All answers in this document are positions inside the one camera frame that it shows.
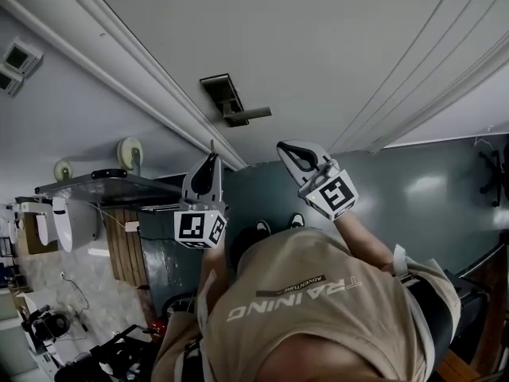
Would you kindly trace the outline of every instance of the black strap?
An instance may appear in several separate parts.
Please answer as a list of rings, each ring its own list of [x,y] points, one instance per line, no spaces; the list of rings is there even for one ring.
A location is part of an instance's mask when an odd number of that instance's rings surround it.
[[[318,169],[318,157],[317,154],[309,149],[302,147],[292,146],[285,142],[279,142],[277,145],[278,149],[283,150],[289,159],[295,164],[295,166],[305,173]]]
[[[185,346],[184,361],[182,364],[182,381],[183,382],[204,382],[204,368],[200,351],[201,336],[196,340],[189,342]]]
[[[453,316],[433,286],[421,276],[414,276],[417,282],[408,286],[408,290],[417,300],[428,323],[435,346],[433,369],[442,362],[453,339]]]

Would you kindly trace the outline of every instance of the beige t-shirt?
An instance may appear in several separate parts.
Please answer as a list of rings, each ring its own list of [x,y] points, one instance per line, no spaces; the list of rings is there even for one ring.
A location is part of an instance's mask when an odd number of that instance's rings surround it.
[[[455,329],[460,301],[438,265],[411,262],[409,271],[433,284]],[[209,317],[204,343],[216,379],[255,380],[281,341],[306,333],[342,344],[387,379],[423,380],[424,353],[404,290],[398,279],[351,257],[323,232],[299,228],[271,236],[244,254],[237,281]],[[184,316],[188,332],[182,337],[198,334],[194,317],[183,314],[179,321]],[[173,380],[175,354],[183,348],[176,332],[171,342],[165,338],[154,382]]]

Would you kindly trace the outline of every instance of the fiducial marker cube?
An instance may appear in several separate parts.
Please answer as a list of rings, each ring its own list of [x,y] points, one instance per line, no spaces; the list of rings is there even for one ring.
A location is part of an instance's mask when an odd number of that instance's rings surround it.
[[[330,220],[336,220],[347,212],[359,198],[346,170],[340,171],[339,174],[329,178],[309,193],[299,191],[299,196],[305,200],[306,204]]]
[[[179,211],[174,214],[175,240],[191,249],[213,249],[219,244],[226,219],[219,211]]]

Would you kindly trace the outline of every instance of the door handle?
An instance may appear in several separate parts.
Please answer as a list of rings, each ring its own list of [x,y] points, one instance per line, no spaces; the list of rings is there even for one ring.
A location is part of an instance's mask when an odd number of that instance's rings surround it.
[[[270,107],[245,111],[227,73],[203,78],[200,82],[230,127],[246,126],[250,119],[272,116]]]

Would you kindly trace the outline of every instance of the office chair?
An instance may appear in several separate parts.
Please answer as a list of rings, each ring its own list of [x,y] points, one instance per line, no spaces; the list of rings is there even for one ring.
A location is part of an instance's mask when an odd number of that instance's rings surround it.
[[[490,181],[483,187],[480,188],[481,194],[488,193],[493,187],[496,186],[496,201],[492,202],[494,207],[500,206],[500,193],[503,191],[505,193],[506,198],[509,200],[509,176],[507,176],[506,164],[505,162],[500,164],[500,152],[498,150],[492,151],[492,157],[495,158],[495,163],[482,151],[479,152],[479,157],[481,157],[486,167],[490,169],[492,172],[492,178]],[[509,144],[506,145],[503,149],[503,159],[509,160]]]

